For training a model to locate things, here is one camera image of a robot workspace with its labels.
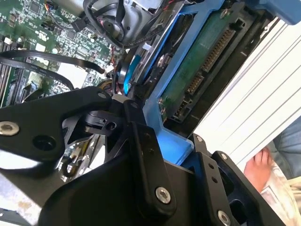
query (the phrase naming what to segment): white panel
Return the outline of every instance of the white panel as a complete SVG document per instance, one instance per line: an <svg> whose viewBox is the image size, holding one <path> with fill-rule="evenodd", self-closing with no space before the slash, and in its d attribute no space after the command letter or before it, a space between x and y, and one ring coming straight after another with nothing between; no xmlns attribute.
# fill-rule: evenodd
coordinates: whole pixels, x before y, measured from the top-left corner
<svg viewBox="0 0 301 226"><path fill-rule="evenodd" d="M255 49L195 133L243 168L301 115L301 23L283 21Z"/></svg>

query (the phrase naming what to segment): capacitor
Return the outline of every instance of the capacitor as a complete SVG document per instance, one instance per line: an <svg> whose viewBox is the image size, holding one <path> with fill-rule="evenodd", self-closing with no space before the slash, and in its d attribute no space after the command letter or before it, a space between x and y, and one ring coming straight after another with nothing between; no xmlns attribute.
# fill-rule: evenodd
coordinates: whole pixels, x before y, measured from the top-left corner
<svg viewBox="0 0 301 226"><path fill-rule="evenodd" d="M18 39L17 39L17 42L18 43L22 43L22 42L24 42L25 41L25 39L24 39L24 37L19 37Z"/></svg>
<svg viewBox="0 0 301 226"><path fill-rule="evenodd" d="M96 37L91 38L90 42L95 43L96 42Z"/></svg>
<svg viewBox="0 0 301 226"><path fill-rule="evenodd" d="M53 49L52 49L52 53L53 53L53 54L58 54L58 51L59 51L58 48L53 48Z"/></svg>

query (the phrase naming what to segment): silver screw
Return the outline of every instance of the silver screw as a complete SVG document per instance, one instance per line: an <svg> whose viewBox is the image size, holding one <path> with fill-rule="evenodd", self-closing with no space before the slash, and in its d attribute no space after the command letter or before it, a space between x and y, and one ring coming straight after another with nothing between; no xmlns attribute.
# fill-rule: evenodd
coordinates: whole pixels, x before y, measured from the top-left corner
<svg viewBox="0 0 301 226"><path fill-rule="evenodd" d="M134 108L138 108L138 105L136 103L131 103L131 106L133 106Z"/></svg>
<svg viewBox="0 0 301 226"><path fill-rule="evenodd" d="M228 159L228 157L227 157L224 153L221 153L221 157L222 157L222 159L224 159L224 160L227 160L227 159Z"/></svg>
<svg viewBox="0 0 301 226"><path fill-rule="evenodd" d="M199 142L203 142L203 139L200 136L197 136Z"/></svg>
<svg viewBox="0 0 301 226"><path fill-rule="evenodd" d="M158 103L161 105L163 104L163 99L160 97L159 100L158 100Z"/></svg>
<svg viewBox="0 0 301 226"><path fill-rule="evenodd" d="M225 226L230 226L231 225L231 221L230 218L228 217L228 215L224 212L219 210L217 212L217 216L219 218L219 220L225 225Z"/></svg>
<svg viewBox="0 0 301 226"><path fill-rule="evenodd" d="M101 98L107 98L107 96L104 93L98 93L98 96Z"/></svg>
<svg viewBox="0 0 301 226"><path fill-rule="evenodd" d="M0 122L0 135L13 136L19 132L19 126L11 121Z"/></svg>
<svg viewBox="0 0 301 226"><path fill-rule="evenodd" d="M224 9L221 13L220 19L225 18L225 16L230 14L230 10L228 8Z"/></svg>
<svg viewBox="0 0 301 226"><path fill-rule="evenodd" d="M156 197L164 204L169 204L171 201L170 193L164 187L156 189Z"/></svg>
<svg viewBox="0 0 301 226"><path fill-rule="evenodd" d="M165 108L162 108L162 109L161 109L161 114L164 114L165 111L166 111L166 109L165 109Z"/></svg>

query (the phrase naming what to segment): screw hole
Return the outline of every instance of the screw hole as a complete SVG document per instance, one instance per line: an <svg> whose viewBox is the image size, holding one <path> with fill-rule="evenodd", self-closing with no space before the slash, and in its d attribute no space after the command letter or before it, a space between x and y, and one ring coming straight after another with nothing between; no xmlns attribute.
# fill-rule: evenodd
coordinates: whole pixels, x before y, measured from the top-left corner
<svg viewBox="0 0 301 226"><path fill-rule="evenodd" d="M209 166L211 169L214 169L214 166L211 165L210 163L208 164L208 166Z"/></svg>
<svg viewBox="0 0 301 226"><path fill-rule="evenodd" d="M149 153L150 153L150 154L154 154L154 153L155 153L154 149L149 148Z"/></svg>
<svg viewBox="0 0 301 226"><path fill-rule="evenodd" d="M56 141L46 135L38 135L32 140L33 145L41 151L51 151L56 146Z"/></svg>
<svg viewBox="0 0 301 226"><path fill-rule="evenodd" d="M115 129L116 128L116 123L114 123L114 122L109 122L106 126L105 126L105 128L107 129L107 130L113 130L113 129Z"/></svg>
<svg viewBox="0 0 301 226"><path fill-rule="evenodd" d="M105 99L107 98L107 96L104 93L102 93L102 92L98 92L97 94L101 98L105 98Z"/></svg>
<svg viewBox="0 0 301 226"><path fill-rule="evenodd" d="M217 179L215 177L211 178L213 180L213 182L217 183Z"/></svg>

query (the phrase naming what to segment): computer chip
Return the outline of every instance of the computer chip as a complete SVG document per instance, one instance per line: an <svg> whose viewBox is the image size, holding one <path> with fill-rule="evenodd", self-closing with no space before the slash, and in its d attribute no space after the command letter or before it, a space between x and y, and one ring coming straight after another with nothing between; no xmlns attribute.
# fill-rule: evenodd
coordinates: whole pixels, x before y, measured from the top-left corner
<svg viewBox="0 0 301 226"><path fill-rule="evenodd" d="M37 3L32 1L32 3L30 4L30 10L35 13L39 13L40 6Z"/></svg>
<svg viewBox="0 0 301 226"><path fill-rule="evenodd" d="M74 40L76 33L73 31L68 31L67 37L71 40Z"/></svg>
<svg viewBox="0 0 301 226"><path fill-rule="evenodd" d="M14 23L16 21L16 16L13 15L13 14L10 14L9 15L9 20Z"/></svg>

